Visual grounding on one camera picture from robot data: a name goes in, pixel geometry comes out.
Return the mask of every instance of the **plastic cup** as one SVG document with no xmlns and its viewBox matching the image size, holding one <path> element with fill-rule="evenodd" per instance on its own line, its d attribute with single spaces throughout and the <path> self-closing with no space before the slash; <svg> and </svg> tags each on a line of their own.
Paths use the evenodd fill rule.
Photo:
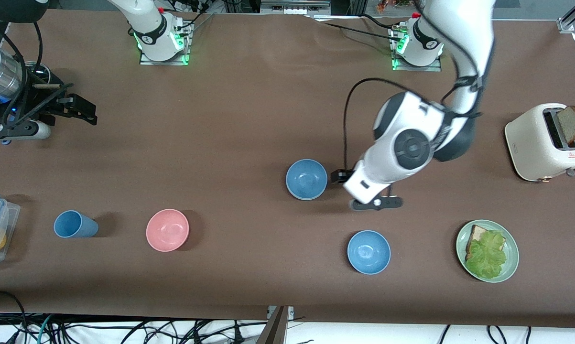
<svg viewBox="0 0 575 344">
<path fill-rule="evenodd" d="M 54 232 L 59 237 L 94 237 L 98 232 L 95 220 L 75 210 L 67 210 L 54 221 Z"/>
</svg>

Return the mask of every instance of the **bread slice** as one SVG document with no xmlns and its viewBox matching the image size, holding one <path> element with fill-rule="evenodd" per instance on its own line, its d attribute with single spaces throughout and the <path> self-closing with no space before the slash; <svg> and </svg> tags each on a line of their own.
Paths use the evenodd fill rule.
<svg viewBox="0 0 575 344">
<path fill-rule="evenodd" d="M 472 234 L 470 235 L 470 239 L 468 240 L 468 246 L 466 246 L 466 260 L 471 259 L 472 258 L 472 253 L 470 252 L 470 242 L 472 242 L 472 240 L 480 240 L 480 237 L 482 237 L 482 235 L 488 232 L 487 229 L 482 228 L 479 225 L 473 225 L 472 226 Z"/>
<path fill-rule="evenodd" d="M 557 113 L 557 120 L 565 141 L 571 144 L 575 140 L 575 106 L 570 105 Z"/>
</svg>

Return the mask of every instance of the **mounting plate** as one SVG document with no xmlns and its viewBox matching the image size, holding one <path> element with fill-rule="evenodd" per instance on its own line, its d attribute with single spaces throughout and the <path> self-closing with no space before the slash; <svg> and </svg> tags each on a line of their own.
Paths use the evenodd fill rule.
<svg viewBox="0 0 575 344">
<path fill-rule="evenodd" d="M 277 309 L 277 306 L 268 306 L 268 311 L 266 311 L 266 319 L 270 319 L 275 309 Z M 287 310 L 289 311 L 289 317 L 287 320 L 293 320 L 293 307 L 289 306 L 287 307 Z"/>
</svg>

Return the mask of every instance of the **white toaster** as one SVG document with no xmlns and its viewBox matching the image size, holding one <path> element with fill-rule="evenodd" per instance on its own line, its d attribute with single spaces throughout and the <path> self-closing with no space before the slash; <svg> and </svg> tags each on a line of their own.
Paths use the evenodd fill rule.
<svg viewBox="0 0 575 344">
<path fill-rule="evenodd" d="M 506 125 L 504 134 L 517 174 L 530 182 L 575 174 L 575 141 L 568 144 L 557 113 L 563 104 L 542 104 Z"/>
</svg>

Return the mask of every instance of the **metal frame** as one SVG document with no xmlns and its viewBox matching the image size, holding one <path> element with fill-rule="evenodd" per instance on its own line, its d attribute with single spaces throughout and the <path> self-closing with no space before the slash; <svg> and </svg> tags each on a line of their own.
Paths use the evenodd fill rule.
<svg viewBox="0 0 575 344">
<path fill-rule="evenodd" d="M 271 314 L 270 320 L 264 326 L 263 331 L 256 344 L 284 344 L 285 333 L 287 331 L 287 322 L 290 317 L 293 319 L 293 308 L 289 306 L 279 306 L 274 309 L 268 309 Z"/>
<path fill-rule="evenodd" d="M 561 33 L 572 33 L 574 32 L 574 23 L 575 23 L 575 5 L 563 17 L 557 19 L 557 28 L 559 28 L 559 31 Z"/>
</svg>

